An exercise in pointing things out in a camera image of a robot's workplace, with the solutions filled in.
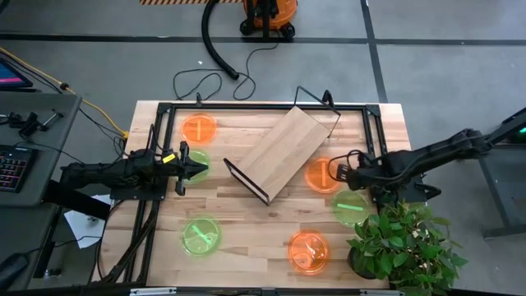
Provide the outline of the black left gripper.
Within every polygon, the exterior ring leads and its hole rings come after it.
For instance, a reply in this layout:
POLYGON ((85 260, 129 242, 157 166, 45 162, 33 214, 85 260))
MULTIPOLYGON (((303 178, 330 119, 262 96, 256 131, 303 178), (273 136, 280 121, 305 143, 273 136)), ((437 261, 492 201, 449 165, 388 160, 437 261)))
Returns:
POLYGON ((175 185, 175 192, 179 196, 184 196, 186 188, 184 186, 184 178, 187 174, 187 178, 193 178, 199 173, 203 173, 208 168, 207 163, 197 162, 191 158, 187 158, 189 154, 189 146, 185 141, 180 142, 179 152, 175 153, 169 150, 161 155, 159 161, 158 171, 161 176, 164 177, 177 177, 175 185), (197 168, 187 170, 187 165, 197 168))

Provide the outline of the orange translucent plastic plate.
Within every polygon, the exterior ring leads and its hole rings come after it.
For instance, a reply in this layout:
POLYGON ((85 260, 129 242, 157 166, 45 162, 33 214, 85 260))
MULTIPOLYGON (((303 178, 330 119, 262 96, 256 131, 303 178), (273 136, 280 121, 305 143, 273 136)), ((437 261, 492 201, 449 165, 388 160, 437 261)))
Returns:
POLYGON ((336 164, 329 164, 329 161, 329 158, 318 158, 307 165, 304 178, 312 190, 323 194, 339 190, 340 183, 330 176, 336 173, 336 164))
POLYGON ((318 231, 304 229, 288 241, 287 257, 291 265, 304 275, 321 273, 330 259, 330 245, 318 231))
POLYGON ((215 136, 217 122, 205 113, 194 113, 186 117, 181 124, 182 138, 194 145, 209 143, 215 136))

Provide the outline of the green translucent plastic plate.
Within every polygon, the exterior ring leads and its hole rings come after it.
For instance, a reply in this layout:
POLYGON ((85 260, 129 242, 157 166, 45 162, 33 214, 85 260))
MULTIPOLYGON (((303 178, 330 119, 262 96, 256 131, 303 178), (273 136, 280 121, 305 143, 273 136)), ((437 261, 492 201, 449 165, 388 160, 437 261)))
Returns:
POLYGON ((193 159, 193 160, 195 160, 197 162, 207 163, 208 164, 208 169, 205 172, 203 172, 203 173, 197 174, 193 178, 184 178, 183 179, 184 183, 188 184, 188 185, 193 185, 193 184, 200 183, 200 182, 204 181, 205 179, 207 179, 209 171, 210 171, 210 165, 211 165, 211 160, 210 160, 209 155, 206 152, 204 152, 203 150, 190 150, 189 153, 188 153, 188 156, 183 160, 184 164, 186 166, 189 166, 189 165, 187 165, 187 158, 191 158, 191 159, 193 159))
POLYGON ((194 257, 205 257, 215 252, 222 239, 219 223, 210 217, 190 219, 180 234, 182 249, 194 257))
POLYGON ((369 216, 368 208, 369 203, 361 192, 342 191, 332 199, 335 218, 347 227, 362 223, 369 216))

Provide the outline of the green leafy plant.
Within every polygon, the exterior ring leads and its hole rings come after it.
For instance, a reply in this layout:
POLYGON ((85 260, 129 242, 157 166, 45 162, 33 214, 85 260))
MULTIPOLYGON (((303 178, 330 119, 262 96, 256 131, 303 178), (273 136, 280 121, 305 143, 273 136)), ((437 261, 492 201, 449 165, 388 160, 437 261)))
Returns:
POLYGON ((406 296, 447 296, 468 264, 450 238, 450 222, 425 205, 388 205, 354 225, 357 268, 406 296))

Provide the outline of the black plant pot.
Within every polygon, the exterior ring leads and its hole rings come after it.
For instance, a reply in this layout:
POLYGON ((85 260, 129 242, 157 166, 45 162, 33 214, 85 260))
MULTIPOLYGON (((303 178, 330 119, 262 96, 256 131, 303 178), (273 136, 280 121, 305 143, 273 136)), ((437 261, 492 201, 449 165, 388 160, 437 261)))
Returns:
POLYGON ((347 257, 348 265, 350 268, 360 277, 366 279, 366 280, 375 280, 376 277, 373 273, 371 273, 369 270, 360 271, 357 268, 358 259, 356 258, 356 250, 354 247, 352 247, 348 253, 347 257))

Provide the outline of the white paper sheet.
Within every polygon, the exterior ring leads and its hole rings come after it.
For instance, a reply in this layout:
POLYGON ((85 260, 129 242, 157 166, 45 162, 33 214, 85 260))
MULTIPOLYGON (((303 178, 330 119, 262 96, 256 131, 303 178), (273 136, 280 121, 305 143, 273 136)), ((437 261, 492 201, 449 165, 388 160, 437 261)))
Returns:
POLYGON ((67 211, 64 217, 73 232, 79 249, 90 247, 102 238, 104 220, 75 210, 67 211))

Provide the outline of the grey desk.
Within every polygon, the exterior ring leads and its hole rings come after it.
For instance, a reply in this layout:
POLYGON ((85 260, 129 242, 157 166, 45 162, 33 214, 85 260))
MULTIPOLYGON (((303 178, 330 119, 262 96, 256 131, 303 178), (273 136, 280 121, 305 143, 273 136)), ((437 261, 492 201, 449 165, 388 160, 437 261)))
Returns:
POLYGON ((0 192, 0 207, 30 207, 43 200, 80 104, 81 100, 74 95, 0 92, 1 114, 18 113, 26 119, 34 112, 41 123, 53 115, 53 109, 64 114, 48 131, 36 131, 27 138, 20 136, 18 129, 0 126, 0 145, 36 150, 35 161, 21 191, 0 192))

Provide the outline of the black clamp tool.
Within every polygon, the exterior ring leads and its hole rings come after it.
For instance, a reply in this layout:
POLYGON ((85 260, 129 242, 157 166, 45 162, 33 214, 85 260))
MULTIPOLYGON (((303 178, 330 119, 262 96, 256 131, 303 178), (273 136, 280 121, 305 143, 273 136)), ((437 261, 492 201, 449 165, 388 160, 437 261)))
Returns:
POLYGON ((0 113, 0 126, 8 125, 9 128, 18 129, 20 136, 29 137, 36 131, 48 131, 52 123, 60 118, 64 118, 64 114, 58 112, 56 109, 53 109, 53 115, 43 123, 38 121, 38 115, 34 112, 30 112, 26 119, 18 113, 0 113))

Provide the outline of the orange shop vacuum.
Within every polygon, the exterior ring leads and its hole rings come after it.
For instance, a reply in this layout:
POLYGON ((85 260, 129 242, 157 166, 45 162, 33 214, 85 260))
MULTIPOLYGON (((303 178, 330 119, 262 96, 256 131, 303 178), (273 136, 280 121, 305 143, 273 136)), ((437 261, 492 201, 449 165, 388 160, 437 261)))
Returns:
POLYGON ((241 23, 243 35, 251 35, 256 30, 268 38, 271 31, 276 31, 285 39, 295 36, 291 21, 298 8, 298 0, 243 0, 247 18, 241 23))

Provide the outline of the black backlit keyboard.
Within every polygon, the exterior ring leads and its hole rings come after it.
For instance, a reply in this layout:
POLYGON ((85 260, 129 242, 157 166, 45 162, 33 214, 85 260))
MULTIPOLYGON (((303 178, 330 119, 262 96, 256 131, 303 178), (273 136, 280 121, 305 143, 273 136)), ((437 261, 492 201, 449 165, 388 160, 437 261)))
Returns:
POLYGON ((35 156, 33 149, 0 145, 0 192, 21 191, 35 156))

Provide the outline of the black desk monitor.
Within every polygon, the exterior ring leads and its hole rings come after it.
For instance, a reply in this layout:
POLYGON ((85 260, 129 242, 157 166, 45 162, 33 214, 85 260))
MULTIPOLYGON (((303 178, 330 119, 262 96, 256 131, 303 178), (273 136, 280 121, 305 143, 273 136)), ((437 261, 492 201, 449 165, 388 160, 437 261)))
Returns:
POLYGON ((5 59, 0 58, 0 90, 29 88, 32 85, 31 81, 9 65, 5 59))

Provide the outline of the black computer mouse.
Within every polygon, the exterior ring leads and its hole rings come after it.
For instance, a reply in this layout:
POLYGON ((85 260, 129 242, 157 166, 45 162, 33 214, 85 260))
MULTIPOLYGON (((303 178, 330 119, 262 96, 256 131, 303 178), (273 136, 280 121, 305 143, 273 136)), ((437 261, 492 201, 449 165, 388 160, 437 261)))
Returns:
POLYGON ((13 253, 0 263, 0 291, 25 288, 29 282, 30 256, 13 253))

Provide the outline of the wooden shelf with black frame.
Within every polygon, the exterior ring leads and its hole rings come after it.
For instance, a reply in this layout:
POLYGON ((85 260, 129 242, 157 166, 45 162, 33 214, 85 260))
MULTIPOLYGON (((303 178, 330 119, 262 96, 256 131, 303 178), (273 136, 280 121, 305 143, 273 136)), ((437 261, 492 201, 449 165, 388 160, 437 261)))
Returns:
POLYGON ((290 102, 235 104, 220 112, 225 185, 218 196, 269 206, 329 140, 342 112, 299 86, 290 102))

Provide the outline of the black aluminium table frame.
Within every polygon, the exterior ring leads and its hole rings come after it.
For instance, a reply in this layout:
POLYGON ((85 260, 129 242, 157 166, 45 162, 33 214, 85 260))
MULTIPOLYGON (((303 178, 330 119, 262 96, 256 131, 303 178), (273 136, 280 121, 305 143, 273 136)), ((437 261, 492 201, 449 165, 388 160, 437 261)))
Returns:
MULTIPOLYGON (((353 228, 337 222, 332 213, 332 196, 310 189, 304 168, 296 173, 270 206, 266 206, 237 181, 223 161, 239 161, 292 108, 290 102, 206 101, 202 110, 189 101, 137 101, 126 144, 126 152, 147 142, 158 105, 180 104, 176 110, 172 145, 179 147, 179 123, 194 113, 215 118, 217 128, 210 144, 197 148, 211 158, 207 179, 186 186, 184 197, 174 192, 175 180, 168 181, 166 197, 160 202, 153 235, 147 286, 177 287, 263 287, 299 289, 386 289, 387 280, 365 280, 347 263, 355 237, 353 228), (180 231, 187 219, 211 217, 219 222, 219 249, 211 255, 194 257, 182 249, 180 231), (329 244, 327 267, 318 275, 297 271, 287 257, 289 240, 300 230, 317 231, 329 244)), ((352 148, 365 150, 367 136, 362 111, 336 105, 342 113, 335 131, 312 159, 343 155, 352 148)), ((100 251, 100 270, 108 275, 132 239, 139 201, 123 202, 109 217, 100 251)))

